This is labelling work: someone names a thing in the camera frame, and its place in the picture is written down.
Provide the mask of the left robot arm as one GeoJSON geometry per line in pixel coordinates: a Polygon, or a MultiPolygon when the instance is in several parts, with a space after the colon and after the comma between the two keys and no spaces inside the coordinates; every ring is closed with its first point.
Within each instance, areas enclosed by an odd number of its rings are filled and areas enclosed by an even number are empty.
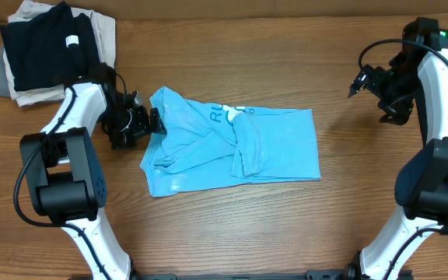
{"type": "Polygon", "coordinates": [[[93,147],[96,126],[112,149],[133,149],[140,138],[166,134],[159,111],[136,92],[119,91],[121,76],[105,63],[87,75],[64,76],[65,99],[41,132],[19,144],[23,168],[13,204],[26,223],[66,232],[86,260],[92,279],[139,279],[134,262],[107,220],[107,183],[93,147]]]}

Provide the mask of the light blue printed t-shirt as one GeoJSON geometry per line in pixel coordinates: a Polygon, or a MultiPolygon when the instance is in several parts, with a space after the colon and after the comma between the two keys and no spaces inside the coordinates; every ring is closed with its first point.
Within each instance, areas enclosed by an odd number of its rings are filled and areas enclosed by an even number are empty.
{"type": "Polygon", "coordinates": [[[200,103],[166,86],[150,102],[166,128],[140,164],[154,198],[321,178],[310,109],[200,103]]]}

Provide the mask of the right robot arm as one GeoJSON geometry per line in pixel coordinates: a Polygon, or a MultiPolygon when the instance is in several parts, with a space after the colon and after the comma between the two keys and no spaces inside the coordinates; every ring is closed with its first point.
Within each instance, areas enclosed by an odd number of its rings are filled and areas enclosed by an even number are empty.
{"type": "Polygon", "coordinates": [[[419,246],[434,233],[448,236],[448,30],[419,17],[399,43],[387,68],[361,64],[349,92],[374,94],[383,123],[403,125],[416,113],[423,146],[397,175],[392,216],[333,279],[410,279],[404,264],[419,246]]]}

